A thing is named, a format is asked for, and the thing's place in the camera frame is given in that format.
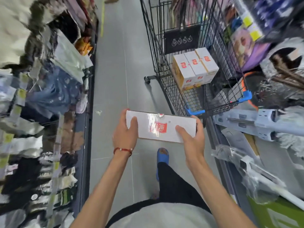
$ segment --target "black pants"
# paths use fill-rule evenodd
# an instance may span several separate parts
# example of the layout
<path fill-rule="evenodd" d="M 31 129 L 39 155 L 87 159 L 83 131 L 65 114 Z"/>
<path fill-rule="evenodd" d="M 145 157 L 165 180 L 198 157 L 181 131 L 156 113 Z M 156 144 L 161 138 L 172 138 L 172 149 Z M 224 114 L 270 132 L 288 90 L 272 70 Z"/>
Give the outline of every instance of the black pants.
<path fill-rule="evenodd" d="M 109 228 L 113 223 L 139 211 L 143 207 L 156 203 L 190 204 L 211 213 L 209 207 L 196 189 L 182 179 L 170 166 L 164 162 L 160 162 L 157 167 L 159 178 L 159 199 L 148 199 L 123 208 L 109 220 L 105 228 Z"/>

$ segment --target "hand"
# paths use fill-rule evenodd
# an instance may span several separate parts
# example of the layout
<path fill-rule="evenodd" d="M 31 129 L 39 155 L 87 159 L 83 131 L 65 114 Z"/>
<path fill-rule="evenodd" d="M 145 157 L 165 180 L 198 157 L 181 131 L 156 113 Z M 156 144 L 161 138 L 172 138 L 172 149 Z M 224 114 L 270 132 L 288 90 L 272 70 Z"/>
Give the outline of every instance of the hand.
<path fill-rule="evenodd" d="M 124 109 L 120 114 L 119 123 L 113 133 L 114 148 L 134 149 L 138 138 L 137 118 L 131 120 L 130 129 L 127 127 L 126 113 L 129 109 Z"/>
<path fill-rule="evenodd" d="M 196 116 L 191 116 L 196 119 L 196 135 L 194 138 L 186 132 L 181 126 L 176 126 L 176 131 L 181 135 L 184 141 L 184 149 L 186 155 L 186 164 L 191 170 L 192 167 L 199 161 L 204 160 L 205 135 L 203 123 Z"/>

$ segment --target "white shirt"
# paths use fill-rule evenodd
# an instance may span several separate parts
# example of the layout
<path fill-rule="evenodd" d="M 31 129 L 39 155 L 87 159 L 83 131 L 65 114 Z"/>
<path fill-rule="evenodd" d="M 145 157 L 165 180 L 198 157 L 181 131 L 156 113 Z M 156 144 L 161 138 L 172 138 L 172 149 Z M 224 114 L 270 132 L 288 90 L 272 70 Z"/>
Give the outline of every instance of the white shirt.
<path fill-rule="evenodd" d="M 110 228 L 217 228 L 214 217 L 202 208 L 182 203 L 157 203 L 130 214 Z"/>

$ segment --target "yellow floor line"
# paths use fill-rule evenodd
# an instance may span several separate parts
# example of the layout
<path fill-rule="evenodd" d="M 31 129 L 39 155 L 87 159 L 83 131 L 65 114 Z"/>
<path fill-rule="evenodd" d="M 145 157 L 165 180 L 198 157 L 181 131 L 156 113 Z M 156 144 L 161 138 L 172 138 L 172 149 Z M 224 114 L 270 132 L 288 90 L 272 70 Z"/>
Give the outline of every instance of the yellow floor line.
<path fill-rule="evenodd" d="M 105 21 L 105 20 L 104 20 L 104 18 L 105 18 L 105 17 L 104 17 L 104 15 L 105 15 L 105 14 L 104 14 L 104 12 L 105 12 L 105 11 L 104 11 L 104 5 L 105 5 L 104 2 L 105 2 L 105 1 L 102 0 L 102 7 L 101 7 L 101 30 L 100 30 L 100 37 L 101 37 L 101 38 L 103 37 L 103 25 L 104 25 L 104 21 Z"/>

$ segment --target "blue plastic corner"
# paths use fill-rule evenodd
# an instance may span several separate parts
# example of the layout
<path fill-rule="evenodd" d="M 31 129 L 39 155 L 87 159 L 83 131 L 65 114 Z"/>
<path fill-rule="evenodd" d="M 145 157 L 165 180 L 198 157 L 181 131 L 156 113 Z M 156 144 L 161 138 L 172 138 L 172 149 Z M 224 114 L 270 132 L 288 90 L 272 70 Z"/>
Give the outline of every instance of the blue plastic corner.
<path fill-rule="evenodd" d="M 201 111 L 197 111 L 197 112 L 192 112 L 191 110 L 187 109 L 187 111 L 188 111 L 189 115 L 195 115 L 195 116 L 201 115 L 201 114 L 205 113 L 205 110 L 201 110 Z"/>
<path fill-rule="evenodd" d="M 238 100 L 238 103 L 245 102 L 252 99 L 252 93 L 249 90 L 243 92 L 243 97 Z"/>

